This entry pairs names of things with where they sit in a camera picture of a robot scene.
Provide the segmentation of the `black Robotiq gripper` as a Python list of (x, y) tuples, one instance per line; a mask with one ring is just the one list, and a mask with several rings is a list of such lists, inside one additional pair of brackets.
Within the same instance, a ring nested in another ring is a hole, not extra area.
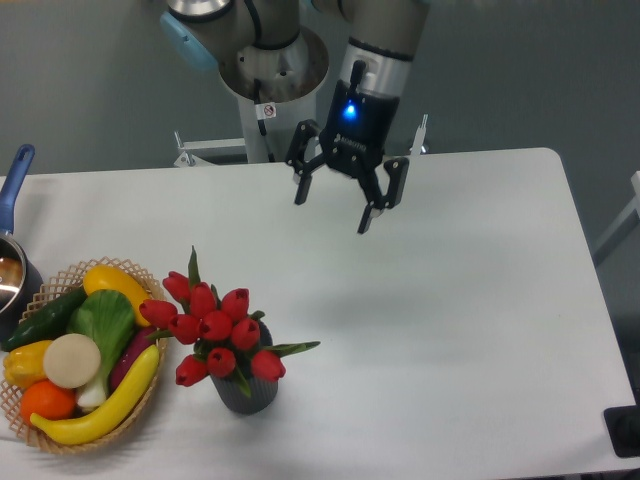
[(285, 163), (293, 168), (297, 182), (294, 204), (306, 202), (313, 172), (326, 164), (357, 179), (364, 192), (366, 206), (358, 234), (368, 231), (375, 216), (397, 206), (402, 200), (409, 159), (395, 157), (383, 162), (389, 176), (386, 193), (380, 189), (376, 168), (382, 163), (384, 145), (398, 105), (398, 97), (361, 92), (339, 80), (322, 131), (313, 119), (301, 121), (290, 142)]

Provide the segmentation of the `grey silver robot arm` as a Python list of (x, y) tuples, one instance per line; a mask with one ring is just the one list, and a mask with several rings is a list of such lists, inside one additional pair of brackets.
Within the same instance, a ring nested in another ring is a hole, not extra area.
[(327, 119), (316, 95), (328, 74), (322, 39), (296, 1), (171, 1), (161, 29), (180, 57), (214, 69), (236, 97), (246, 156), (282, 162), (306, 201), (313, 173), (328, 167), (355, 179), (366, 199), (359, 231), (397, 206), (409, 162), (385, 143), (430, 10), (426, 1), (314, 1), (347, 22), (350, 35)]

